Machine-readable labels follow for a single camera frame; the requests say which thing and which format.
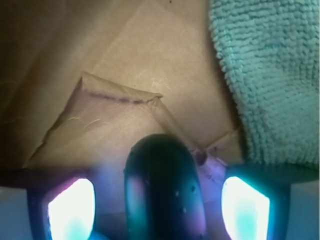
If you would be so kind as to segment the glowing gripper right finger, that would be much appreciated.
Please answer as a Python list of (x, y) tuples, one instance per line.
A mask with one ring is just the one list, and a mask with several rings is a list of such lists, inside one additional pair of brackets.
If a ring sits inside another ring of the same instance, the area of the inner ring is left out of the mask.
[(221, 210), (232, 240), (318, 240), (320, 173), (294, 164), (228, 167)]

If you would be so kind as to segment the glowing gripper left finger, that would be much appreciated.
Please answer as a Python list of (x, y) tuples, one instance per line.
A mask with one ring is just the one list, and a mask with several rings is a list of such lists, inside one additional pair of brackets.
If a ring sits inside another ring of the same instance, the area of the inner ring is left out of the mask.
[(95, 213), (94, 185), (80, 169), (0, 172), (2, 240), (87, 240)]

